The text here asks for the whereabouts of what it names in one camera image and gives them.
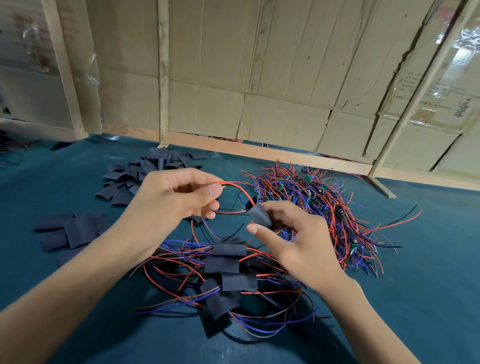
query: blue mat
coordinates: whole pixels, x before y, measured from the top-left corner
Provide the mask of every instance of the blue mat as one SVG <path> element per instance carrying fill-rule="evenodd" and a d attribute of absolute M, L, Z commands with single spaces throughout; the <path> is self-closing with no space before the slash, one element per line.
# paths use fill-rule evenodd
<path fill-rule="evenodd" d="M 155 143 L 94 136 L 51 152 L 39 144 L 20 166 L 0 169 L 0 308 L 16 300 L 57 268 L 63 252 L 44 253 L 41 235 L 30 231 L 38 215 L 102 211 L 112 221 L 123 208 L 94 198 L 102 189 L 108 163 L 125 162 Z M 259 173 L 271 162 L 208 152 L 204 170 L 226 181 L 244 181 L 240 170 Z M 406 182 L 382 181 L 398 197 L 389 200 L 364 180 L 346 174 L 347 194 L 354 192 L 354 215 L 372 225 L 396 220 L 418 204 L 416 220 L 383 230 L 398 254 L 381 250 L 385 274 L 348 274 L 392 330 L 423 363 L 479 363 L 480 268 L 475 240 L 480 236 L 480 194 Z M 222 207 L 231 208 L 237 192 L 226 189 Z M 210 226 L 220 235 L 235 231 L 244 216 L 221 216 Z M 241 232 L 245 238 L 248 233 Z M 189 238 L 183 221 L 171 237 Z M 335 320 L 283 330 L 257 342 L 236 324 L 207 339 L 195 311 L 177 316 L 133 317 L 133 308 L 164 295 L 142 276 L 123 278 L 96 306 L 52 363 L 354 363 Z M 329 315 L 318 300 L 318 315 Z"/>

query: left hand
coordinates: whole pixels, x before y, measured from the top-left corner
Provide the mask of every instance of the left hand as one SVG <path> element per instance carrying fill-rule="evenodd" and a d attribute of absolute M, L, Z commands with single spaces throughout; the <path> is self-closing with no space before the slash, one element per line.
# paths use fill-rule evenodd
<path fill-rule="evenodd" d="M 195 168 L 150 172 L 125 212 L 104 235 L 122 245 L 122 253 L 133 258 L 133 265 L 141 263 L 183 218 L 215 217 L 214 211 L 219 208 L 215 199 L 223 191 L 216 182 L 221 181 Z"/>

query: hand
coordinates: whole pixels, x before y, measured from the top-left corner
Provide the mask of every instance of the hand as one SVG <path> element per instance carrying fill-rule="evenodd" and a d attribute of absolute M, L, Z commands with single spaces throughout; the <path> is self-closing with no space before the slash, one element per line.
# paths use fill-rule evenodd
<path fill-rule="evenodd" d="M 273 230 L 297 232 L 288 242 L 265 226 L 249 224 L 247 230 L 270 248 L 272 254 L 298 280 L 320 295 L 338 277 L 346 277 L 332 246 L 328 226 L 321 216 L 311 215 L 289 201 L 267 201 L 262 207 L 274 223 Z"/>
<path fill-rule="evenodd" d="M 154 171 L 125 212 L 104 234 L 122 244 L 132 264 L 147 259 L 183 218 L 191 215 L 215 218 L 215 199 L 222 194 L 222 180 L 195 168 Z"/>

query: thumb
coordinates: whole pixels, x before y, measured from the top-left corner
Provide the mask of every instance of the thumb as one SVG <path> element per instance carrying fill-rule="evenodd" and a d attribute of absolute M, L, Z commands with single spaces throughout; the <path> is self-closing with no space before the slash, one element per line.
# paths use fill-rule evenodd
<path fill-rule="evenodd" d="M 285 251 L 290 248 L 291 244 L 286 240 L 280 238 L 277 234 L 269 228 L 258 224 L 248 224 L 247 231 L 256 236 L 263 244 L 265 244 L 272 254 L 281 260 Z"/>
<path fill-rule="evenodd" d="M 196 191 L 186 194 L 188 208 L 197 209 L 207 206 L 222 194 L 223 188 L 219 183 L 199 188 Z"/>

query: forearm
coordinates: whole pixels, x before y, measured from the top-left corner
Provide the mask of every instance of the forearm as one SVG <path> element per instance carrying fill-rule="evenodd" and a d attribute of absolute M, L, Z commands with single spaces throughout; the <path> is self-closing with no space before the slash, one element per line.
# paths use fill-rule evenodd
<path fill-rule="evenodd" d="M 111 234 L 98 238 L 1 312 L 3 362 L 43 363 L 67 339 L 131 268 L 128 259 L 114 256 L 121 253 L 111 249 L 114 240 Z"/>
<path fill-rule="evenodd" d="M 378 316 L 356 281 L 343 275 L 322 298 L 361 363 L 419 363 Z"/>

